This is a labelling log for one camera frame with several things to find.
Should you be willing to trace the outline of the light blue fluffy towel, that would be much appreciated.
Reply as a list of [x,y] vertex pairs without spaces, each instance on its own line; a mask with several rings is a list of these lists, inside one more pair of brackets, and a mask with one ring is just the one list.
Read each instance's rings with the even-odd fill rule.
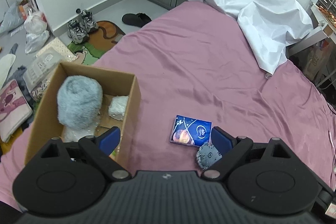
[[58,121],[71,129],[92,124],[102,106],[101,85],[89,77],[68,76],[57,93]]

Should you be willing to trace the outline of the small grey-blue fluffy cloth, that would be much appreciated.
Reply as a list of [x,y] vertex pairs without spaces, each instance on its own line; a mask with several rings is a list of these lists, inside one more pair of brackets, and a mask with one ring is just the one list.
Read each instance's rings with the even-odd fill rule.
[[196,153],[196,162],[202,170],[208,169],[222,158],[221,153],[212,143],[204,143]]

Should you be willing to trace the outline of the small white wrapped bundle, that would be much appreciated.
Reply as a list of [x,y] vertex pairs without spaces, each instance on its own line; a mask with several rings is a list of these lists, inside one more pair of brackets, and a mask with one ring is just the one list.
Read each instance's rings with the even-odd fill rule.
[[128,99],[128,96],[113,97],[108,107],[108,115],[117,121],[123,121],[126,113]]

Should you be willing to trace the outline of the blue tissue packet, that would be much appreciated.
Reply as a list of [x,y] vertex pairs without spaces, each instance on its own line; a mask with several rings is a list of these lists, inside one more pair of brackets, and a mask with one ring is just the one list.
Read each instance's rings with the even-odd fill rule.
[[177,115],[170,142],[191,147],[200,147],[210,141],[212,123]]

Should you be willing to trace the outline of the brown cardboard box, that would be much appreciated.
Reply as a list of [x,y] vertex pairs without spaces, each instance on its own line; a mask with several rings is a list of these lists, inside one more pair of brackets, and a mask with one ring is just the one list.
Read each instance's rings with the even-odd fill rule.
[[141,92],[134,74],[60,63],[39,104],[27,145],[25,163],[52,138],[65,134],[99,136],[116,126],[120,144],[111,152],[124,168],[131,165]]

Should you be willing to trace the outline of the pink cartoon cushion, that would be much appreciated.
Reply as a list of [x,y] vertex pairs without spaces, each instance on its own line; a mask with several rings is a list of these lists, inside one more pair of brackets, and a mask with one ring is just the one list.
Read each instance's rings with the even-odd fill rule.
[[33,110],[27,103],[16,80],[1,89],[1,141],[7,143],[17,128],[26,121]]

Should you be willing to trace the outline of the pink bed sheet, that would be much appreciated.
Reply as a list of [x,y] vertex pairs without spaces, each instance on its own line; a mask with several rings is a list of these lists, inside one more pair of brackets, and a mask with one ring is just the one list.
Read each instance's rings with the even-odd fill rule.
[[71,75],[95,79],[108,97],[129,96],[116,159],[130,173],[197,168],[193,147],[170,142],[182,115],[260,143],[279,137],[335,187],[335,114],[323,95],[291,61],[266,77],[234,19],[186,2],[124,36],[94,65],[58,66],[37,121],[1,158],[1,201],[12,207],[14,179],[62,132],[55,99]]

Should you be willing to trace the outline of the clear packaged fabric bundle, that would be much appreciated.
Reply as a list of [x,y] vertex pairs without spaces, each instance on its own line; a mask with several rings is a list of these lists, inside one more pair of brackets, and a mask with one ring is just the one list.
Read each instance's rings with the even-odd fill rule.
[[42,53],[39,53],[23,74],[23,80],[33,100],[39,102],[42,99],[60,62],[73,62],[76,59],[77,56],[69,49],[60,53],[55,48],[49,47]]

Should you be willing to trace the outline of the grey sneaker left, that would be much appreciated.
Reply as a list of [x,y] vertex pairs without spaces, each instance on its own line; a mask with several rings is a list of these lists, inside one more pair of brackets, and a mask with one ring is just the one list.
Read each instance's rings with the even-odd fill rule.
[[88,33],[82,28],[78,20],[70,20],[67,23],[67,28],[68,37],[72,39],[75,44],[82,44],[89,40]]

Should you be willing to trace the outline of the grey sneaker right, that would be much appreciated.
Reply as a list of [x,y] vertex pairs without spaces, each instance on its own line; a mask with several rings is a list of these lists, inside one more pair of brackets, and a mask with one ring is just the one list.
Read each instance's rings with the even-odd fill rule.
[[84,28],[88,34],[98,30],[99,26],[91,11],[77,9],[76,13],[79,15],[79,21],[82,28]]

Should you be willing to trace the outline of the cream insole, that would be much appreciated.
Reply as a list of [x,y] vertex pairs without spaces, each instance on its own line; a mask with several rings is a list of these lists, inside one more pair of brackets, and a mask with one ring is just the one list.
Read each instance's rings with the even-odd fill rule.
[[0,59],[0,89],[3,87],[9,71],[15,62],[15,54],[9,53]]

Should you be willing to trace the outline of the black slipper near door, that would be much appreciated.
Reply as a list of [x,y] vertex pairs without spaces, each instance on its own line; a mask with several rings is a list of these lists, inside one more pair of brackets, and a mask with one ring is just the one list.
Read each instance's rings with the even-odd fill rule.
[[129,26],[142,28],[151,22],[151,18],[144,13],[125,14],[122,16],[122,22]]

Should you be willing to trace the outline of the white plastic bag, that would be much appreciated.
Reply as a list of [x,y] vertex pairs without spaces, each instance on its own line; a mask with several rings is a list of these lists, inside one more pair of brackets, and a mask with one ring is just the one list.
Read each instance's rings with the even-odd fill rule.
[[25,54],[39,51],[50,37],[48,23],[40,11],[29,9],[28,16],[24,22],[26,30]]

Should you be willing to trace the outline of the grey plastic mailer bag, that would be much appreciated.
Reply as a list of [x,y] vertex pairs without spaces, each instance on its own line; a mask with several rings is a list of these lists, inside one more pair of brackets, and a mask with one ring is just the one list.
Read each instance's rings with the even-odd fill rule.
[[24,23],[25,20],[20,12],[19,5],[20,3],[16,1],[9,7],[7,12],[5,12],[3,22],[1,23],[0,34],[12,31]]

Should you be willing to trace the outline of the orange cardboard box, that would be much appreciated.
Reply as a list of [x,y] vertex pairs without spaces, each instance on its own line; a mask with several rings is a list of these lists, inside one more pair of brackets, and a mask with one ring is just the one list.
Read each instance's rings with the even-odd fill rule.
[[27,19],[27,17],[29,16],[29,12],[32,11],[33,8],[31,6],[31,3],[29,0],[22,0],[19,4],[19,11],[22,15],[22,18],[24,20]]

